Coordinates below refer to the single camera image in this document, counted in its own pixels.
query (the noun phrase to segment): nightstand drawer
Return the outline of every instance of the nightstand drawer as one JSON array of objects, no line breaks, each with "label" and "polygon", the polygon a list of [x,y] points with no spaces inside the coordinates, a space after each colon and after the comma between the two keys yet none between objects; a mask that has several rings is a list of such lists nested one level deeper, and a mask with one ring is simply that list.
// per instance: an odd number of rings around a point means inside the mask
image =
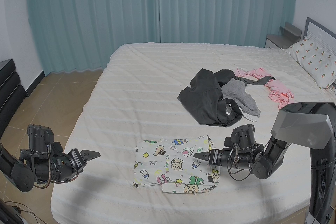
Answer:
[{"label": "nightstand drawer", "polygon": [[265,48],[268,48],[268,49],[280,49],[279,47],[277,47],[271,40],[269,39],[266,39],[266,45],[265,45]]}]

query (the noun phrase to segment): pillow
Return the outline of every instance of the pillow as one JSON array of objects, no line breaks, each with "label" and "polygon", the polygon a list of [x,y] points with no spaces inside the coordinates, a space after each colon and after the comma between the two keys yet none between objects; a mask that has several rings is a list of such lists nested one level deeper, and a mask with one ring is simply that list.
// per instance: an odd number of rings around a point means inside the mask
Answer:
[{"label": "pillow", "polygon": [[286,52],[312,76],[317,86],[328,88],[336,79],[336,56],[305,38],[291,45]]}]

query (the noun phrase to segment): white bedsheet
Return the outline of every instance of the white bedsheet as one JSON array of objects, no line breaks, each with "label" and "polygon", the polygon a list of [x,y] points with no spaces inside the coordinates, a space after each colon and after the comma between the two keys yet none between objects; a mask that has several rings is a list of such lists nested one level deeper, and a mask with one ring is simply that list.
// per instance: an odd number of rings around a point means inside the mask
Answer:
[{"label": "white bedsheet", "polygon": [[[127,44],[111,56],[68,140],[71,148],[99,151],[78,179],[55,185],[51,210],[61,224],[73,223],[272,223],[309,204],[309,149],[291,145],[283,165],[266,180],[242,182],[221,170],[220,185],[201,195],[162,193],[160,186],[134,188],[137,140],[180,139],[208,134],[220,145],[242,119],[224,127],[199,125],[177,100],[205,68],[264,67],[282,80],[295,100],[335,101],[286,52],[210,44]],[[278,113],[265,86],[246,91],[261,110],[255,138],[266,143]]]}]

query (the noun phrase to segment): gray headboard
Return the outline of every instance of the gray headboard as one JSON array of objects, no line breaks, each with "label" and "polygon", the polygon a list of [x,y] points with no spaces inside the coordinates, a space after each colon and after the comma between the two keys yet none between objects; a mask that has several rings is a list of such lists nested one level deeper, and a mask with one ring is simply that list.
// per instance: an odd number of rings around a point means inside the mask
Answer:
[{"label": "gray headboard", "polygon": [[336,55],[336,34],[309,17],[303,36],[314,39],[321,47]]}]

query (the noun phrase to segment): pink garment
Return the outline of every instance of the pink garment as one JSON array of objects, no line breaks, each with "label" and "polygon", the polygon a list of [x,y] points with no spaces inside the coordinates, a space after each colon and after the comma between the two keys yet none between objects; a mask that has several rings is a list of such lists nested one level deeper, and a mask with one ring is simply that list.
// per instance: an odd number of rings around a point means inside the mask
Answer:
[{"label": "pink garment", "polygon": [[[272,76],[264,68],[257,68],[251,71],[245,71],[243,69],[236,68],[236,70],[234,71],[234,75],[243,78],[253,76],[257,79],[261,79],[268,75]],[[269,87],[270,89],[268,97],[271,100],[280,103],[279,109],[282,109],[284,106],[295,102],[294,95],[292,94],[291,90],[288,89],[280,80],[270,79],[269,82],[265,84],[265,86]]]}]

